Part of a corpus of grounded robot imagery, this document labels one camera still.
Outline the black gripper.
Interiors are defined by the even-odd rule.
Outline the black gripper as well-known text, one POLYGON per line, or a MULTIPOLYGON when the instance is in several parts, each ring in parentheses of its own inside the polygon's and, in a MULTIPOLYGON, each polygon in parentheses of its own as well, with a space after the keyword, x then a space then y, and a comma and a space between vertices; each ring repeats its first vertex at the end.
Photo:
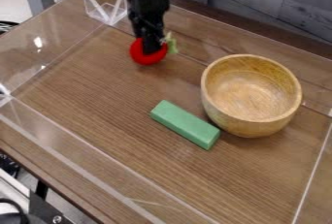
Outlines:
POLYGON ((170 0, 129 0, 129 18, 138 38, 143 37, 143 53, 161 50, 163 35, 163 15, 170 9, 170 0))

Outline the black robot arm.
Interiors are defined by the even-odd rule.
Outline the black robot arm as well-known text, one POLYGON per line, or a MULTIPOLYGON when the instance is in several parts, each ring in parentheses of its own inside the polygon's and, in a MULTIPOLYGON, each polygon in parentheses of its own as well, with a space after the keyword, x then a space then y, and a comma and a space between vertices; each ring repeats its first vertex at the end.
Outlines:
POLYGON ((143 40, 143 54, 161 50, 163 35, 163 16, 170 9, 170 0, 127 0, 129 18, 135 37, 143 40))

